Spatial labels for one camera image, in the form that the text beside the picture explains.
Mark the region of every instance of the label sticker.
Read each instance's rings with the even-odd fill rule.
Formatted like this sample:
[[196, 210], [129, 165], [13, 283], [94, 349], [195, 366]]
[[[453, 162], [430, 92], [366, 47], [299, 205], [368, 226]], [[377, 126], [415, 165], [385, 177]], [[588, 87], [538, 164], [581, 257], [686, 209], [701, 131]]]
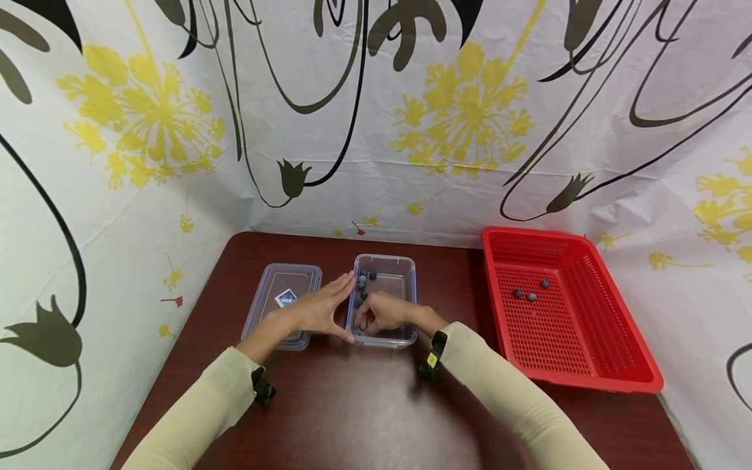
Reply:
[[428, 365], [430, 365], [431, 368], [436, 368], [437, 362], [438, 362], [438, 357], [436, 357], [434, 353], [428, 353]]
[[281, 293], [279, 296], [276, 296], [274, 300], [277, 301], [277, 305], [279, 305], [280, 308], [283, 308], [287, 305], [292, 304], [294, 301], [298, 300], [298, 298], [295, 296], [292, 290], [288, 289]]

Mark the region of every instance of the black wrist strap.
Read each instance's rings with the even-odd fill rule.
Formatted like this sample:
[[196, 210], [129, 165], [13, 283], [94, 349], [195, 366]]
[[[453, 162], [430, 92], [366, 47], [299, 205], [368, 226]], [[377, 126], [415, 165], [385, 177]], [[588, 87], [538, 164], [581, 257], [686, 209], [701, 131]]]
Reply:
[[256, 392], [256, 399], [253, 401], [261, 405], [266, 405], [277, 394], [277, 390], [266, 381], [264, 372], [266, 372], [266, 369], [259, 367], [250, 375], [250, 379], [253, 381], [253, 391]]
[[418, 375], [425, 381], [436, 382], [438, 378], [438, 367], [440, 366], [441, 355], [447, 346], [447, 334], [439, 331], [431, 339], [431, 352], [428, 353], [426, 361], [418, 366]]

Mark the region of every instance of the plastic lid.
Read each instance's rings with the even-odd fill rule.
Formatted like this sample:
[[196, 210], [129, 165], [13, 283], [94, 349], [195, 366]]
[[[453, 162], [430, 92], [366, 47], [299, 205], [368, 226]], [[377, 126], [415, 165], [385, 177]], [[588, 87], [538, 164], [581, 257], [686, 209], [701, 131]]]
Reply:
[[[384, 291], [399, 299], [417, 303], [417, 288], [415, 284], [415, 262], [403, 256], [362, 254], [355, 258], [354, 267], [356, 277], [361, 271], [376, 272], [376, 279], [367, 279], [365, 291], [367, 293]], [[415, 326], [404, 325], [397, 329], [384, 330], [375, 336], [364, 336], [355, 323], [356, 299], [360, 295], [357, 288], [350, 295], [350, 304], [347, 307], [345, 329], [355, 337], [355, 342], [366, 346], [381, 347], [406, 347], [413, 344], [418, 338], [418, 330]]]
[[[321, 268], [312, 265], [273, 263], [266, 266], [256, 296], [248, 312], [241, 340], [272, 311], [293, 303], [321, 287]], [[304, 350], [311, 341], [309, 332], [294, 332], [284, 339], [278, 350]]]

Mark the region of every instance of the blue sticker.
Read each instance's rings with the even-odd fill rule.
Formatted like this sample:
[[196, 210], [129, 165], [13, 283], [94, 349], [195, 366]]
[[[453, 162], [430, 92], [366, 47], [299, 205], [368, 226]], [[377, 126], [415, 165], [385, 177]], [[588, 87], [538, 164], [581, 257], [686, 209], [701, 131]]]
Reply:
[[274, 300], [277, 301], [277, 305], [279, 305], [280, 308], [284, 308], [287, 305], [290, 305], [294, 301], [298, 300], [298, 298], [295, 296], [292, 290], [288, 289], [282, 292], [279, 296], [276, 296]]

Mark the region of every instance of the plastic container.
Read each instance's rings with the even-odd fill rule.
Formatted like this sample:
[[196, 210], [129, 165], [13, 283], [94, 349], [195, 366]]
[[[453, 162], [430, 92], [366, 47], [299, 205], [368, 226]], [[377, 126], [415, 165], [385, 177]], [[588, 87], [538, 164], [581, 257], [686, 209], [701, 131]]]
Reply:
[[[487, 227], [481, 237], [499, 343], [522, 373], [611, 392], [663, 388], [663, 376], [589, 240], [500, 227]], [[521, 299], [512, 295], [516, 289], [523, 291]], [[538, 297], [534, 302], [526, 299], [530, 292]]]
[[[320, 287], [321, 269], [318, 266], [283, 263], [266, 266], [253, 297], [241, 340], [245, 339], [250, 330], [261, 323], [268, 313], [279, 310]], [[285, 338], [277, 349], [300, 351], [304, 350], [310, 341], [309, 332], [295, 332]]]
[[[377, 272], [376, 279], [365, 282], [367, 293], [384, 291], [408, 302], [417, 303], [415, 262], [412, 259], [403, 256], [362, 254], [355, 258], [353, 270], [356, 277], [360, 275], [362, 269], [368, 272]], [[347, 316], [345, 317], [345, 329], [353, 333], [357, 344], [399, 348], [409, 346], [417, 340], [418, 330], [412, 325], [384, 330], [375, 336], [364, 336], [360, 328], [353, 324], [357, 312], [355, 299], [358, 294], [359, 291], [356, 288], [350, 296], [350, 304], [347, 307]]]

